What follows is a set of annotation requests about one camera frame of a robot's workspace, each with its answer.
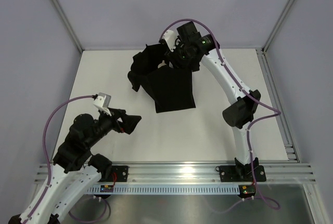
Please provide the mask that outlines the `black canvas bag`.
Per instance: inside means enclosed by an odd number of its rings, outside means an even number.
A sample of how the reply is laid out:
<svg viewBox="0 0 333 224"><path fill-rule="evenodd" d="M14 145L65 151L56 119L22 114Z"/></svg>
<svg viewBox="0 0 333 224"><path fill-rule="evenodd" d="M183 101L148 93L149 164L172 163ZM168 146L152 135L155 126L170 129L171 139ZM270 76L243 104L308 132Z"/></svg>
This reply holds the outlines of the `black canvas bag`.
<svg viewBox="0 0 333 224"><path fill-rule="evenodd" d="M156 113L193 109L196 104L192 71L163 65L166 50L162 44L147 45L133 56L127 74L132 89L143 88L155 102Z"/></svg>

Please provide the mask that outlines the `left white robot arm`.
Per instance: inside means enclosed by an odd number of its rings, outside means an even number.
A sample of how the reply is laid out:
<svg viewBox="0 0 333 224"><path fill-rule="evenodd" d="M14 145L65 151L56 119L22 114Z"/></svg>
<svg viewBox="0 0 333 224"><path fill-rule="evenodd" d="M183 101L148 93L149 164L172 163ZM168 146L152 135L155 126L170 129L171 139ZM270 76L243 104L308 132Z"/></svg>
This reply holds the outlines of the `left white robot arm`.
<svg viewBox="0 0 333 224"><path fill-rule="evenodd" d="M50 165L50 173L34 200L9 223L61 223L70 209L93 184L109 180L114 172L112 162L91 148L109 132L131 134L139 115L128 115L122 109L110 109L94 119L78 115L69 128Z"/></svg>

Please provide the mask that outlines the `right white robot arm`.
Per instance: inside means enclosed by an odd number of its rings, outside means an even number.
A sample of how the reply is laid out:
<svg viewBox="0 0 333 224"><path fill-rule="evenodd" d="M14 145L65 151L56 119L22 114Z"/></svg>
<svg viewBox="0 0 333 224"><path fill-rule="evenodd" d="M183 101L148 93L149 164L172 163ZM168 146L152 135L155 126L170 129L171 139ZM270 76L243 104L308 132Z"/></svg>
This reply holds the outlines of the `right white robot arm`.
<svg viewBox="0 0 333 224"><path fill-rule="evenodd" d="M160 43L167 48L167 60L174 68L198 71L203 64L224 90L230 103L222 112L224 121L232 128L236 157L232 166L220 166L222 182L253 182L254 171L259 169L258 158L248 146L248 127L254 119L261 94L246 86L233 69L228 67L221 48L212 32L202 36L195 27L195 20L185 19L174 32L163 31Z"/></svg>

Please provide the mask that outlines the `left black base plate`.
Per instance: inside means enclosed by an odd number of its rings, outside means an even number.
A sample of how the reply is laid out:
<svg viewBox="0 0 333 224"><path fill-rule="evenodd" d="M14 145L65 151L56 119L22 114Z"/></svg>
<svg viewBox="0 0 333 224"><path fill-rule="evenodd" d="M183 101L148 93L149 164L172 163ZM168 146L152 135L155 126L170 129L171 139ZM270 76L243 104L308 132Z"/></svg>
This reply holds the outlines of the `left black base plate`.
<svg viewBox="0 0 333 224"><path fill-rule="evenodd" d="M101 174L101 179L99 182L127 182L129 167L128 166L112 166L107 168Z"/></svg>

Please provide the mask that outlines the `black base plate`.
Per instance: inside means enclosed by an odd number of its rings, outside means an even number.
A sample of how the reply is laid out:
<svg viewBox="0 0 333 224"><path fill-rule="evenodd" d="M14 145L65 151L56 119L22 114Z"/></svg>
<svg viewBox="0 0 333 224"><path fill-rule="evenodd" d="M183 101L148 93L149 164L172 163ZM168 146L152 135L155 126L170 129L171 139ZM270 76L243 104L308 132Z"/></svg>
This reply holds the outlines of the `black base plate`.
<svg viewBox="0 0 333 224"><path fill-rule="evenodd" d="M128 166L112 166L107 168L101 174L101 179L99 182L127 182L129 167Z"/></svg>
<svg viewBox="0 0 333 224"><path fill-rule="evenodd" d="M220 175L221 182L253 182L253 174L250 165L245 169L236 165L221 165L216 167ZM266 173L264 167L259 165L254 167L255 180L257 182L266 182Z"/></svg>

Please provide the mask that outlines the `aluminium mounting rail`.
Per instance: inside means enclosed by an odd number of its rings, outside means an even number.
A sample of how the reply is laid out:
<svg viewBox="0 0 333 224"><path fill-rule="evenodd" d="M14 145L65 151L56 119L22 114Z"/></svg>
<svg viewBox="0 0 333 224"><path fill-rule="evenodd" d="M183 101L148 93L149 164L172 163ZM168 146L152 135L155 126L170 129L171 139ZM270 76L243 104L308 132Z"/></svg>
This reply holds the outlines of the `aluminium mounting rail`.
<svg viewBox="0 0 333 224"><path fill-rule="evenodd" d="M128 183L219 183L218 164L214 163L128 163ZM265 163L267 183L315 183L316 178L309 164Z"/></svg>

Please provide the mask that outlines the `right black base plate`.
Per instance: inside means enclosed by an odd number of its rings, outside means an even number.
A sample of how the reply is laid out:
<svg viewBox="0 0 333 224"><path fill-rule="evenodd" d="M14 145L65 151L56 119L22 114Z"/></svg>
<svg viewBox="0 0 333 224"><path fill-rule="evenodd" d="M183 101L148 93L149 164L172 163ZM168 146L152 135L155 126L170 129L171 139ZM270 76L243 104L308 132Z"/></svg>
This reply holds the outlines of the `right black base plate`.
<svg viewBox="0 0 333 224"><path fill-rule="evenodd" d="M221 165L216 167L220 175L221 182L253 182L253 174L250 165L245 169L236 165ZM266 182L266 173L264 167L259 165L254 167L255 180L257 182Z"/></svg>

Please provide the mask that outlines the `right aluminium frame post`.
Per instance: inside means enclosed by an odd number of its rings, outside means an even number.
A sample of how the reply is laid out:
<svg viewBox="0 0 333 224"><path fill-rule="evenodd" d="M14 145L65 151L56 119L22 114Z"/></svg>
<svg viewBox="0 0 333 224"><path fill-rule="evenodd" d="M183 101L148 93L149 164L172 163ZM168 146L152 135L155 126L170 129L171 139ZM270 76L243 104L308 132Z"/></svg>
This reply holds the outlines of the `right aluminium frame post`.
<svg viewBox="0 0 333 224"><path fill-rule="evenodd" d="M283 26L285 20L288 17L288 14L292 10L294 4L296 3L297 0L287 0L285 3L276 23L274 24L273 29L271 30L267 40L265 41L263 47L262 47L262 52L263 54L266 54L269 47L271 46L272 42L274 41L276 35L278 34L280 28Z"/></svg>

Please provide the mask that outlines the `aluminium frame post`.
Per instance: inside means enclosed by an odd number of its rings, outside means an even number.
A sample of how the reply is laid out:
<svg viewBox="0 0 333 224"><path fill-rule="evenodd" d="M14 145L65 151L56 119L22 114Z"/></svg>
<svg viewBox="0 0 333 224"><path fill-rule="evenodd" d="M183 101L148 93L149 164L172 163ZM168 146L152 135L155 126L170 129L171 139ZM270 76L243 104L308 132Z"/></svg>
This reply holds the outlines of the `aluminium frame post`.
<svg viewBox="0 0 333 224"><path fill-rule="evenodd" d="M272 42L274 41L276 35L278 34L280 28L283 26L285 20L288 17L288 14L292 10L294 4L296 3L297 0L287 0L285 3L276 23L274 24L273 29L271 30L267 40L265 41L263 47L262 47L262 52L263 54L266 54L269 47L271 46Z"/></svg>
<svg viewBox="0 0 333 224"><path fill-rule="evenodd" d="M72 27L72 24L70 23L68 17L66 16L66 13L65 13L63 7L61 6L59 0L49 0L49 2L52 5L52 7L54 8L57 16L59 17L63 27L65 28L69 38L71 39L73 45L76 47L78 52L80 54L82 54L84 51L84 48L83 48L78 36L76 35L76 33Z"/></svg>

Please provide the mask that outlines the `left aluminium frame post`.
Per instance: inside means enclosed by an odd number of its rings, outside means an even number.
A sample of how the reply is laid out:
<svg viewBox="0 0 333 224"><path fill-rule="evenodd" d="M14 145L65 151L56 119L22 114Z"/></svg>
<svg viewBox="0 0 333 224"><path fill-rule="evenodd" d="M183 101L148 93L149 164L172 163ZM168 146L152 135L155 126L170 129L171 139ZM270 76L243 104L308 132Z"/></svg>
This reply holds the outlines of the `left aluminium frame post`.
<svg viewBox="0 0 333 224"><path fill-rule="evenodd" d="M78 52L80 54L82 54L84 51L84 48L83 48L78 36L76 35L76 33L72 27L72 24L70 23L68 17L66 16L66 13L65 13L63 7L61 6L59 0L49 0L49 2L52 5L52 7L54 8L57 16L59 17L63 27L65 28L69 38L71 39L73 45L76 47Z"/></svg>

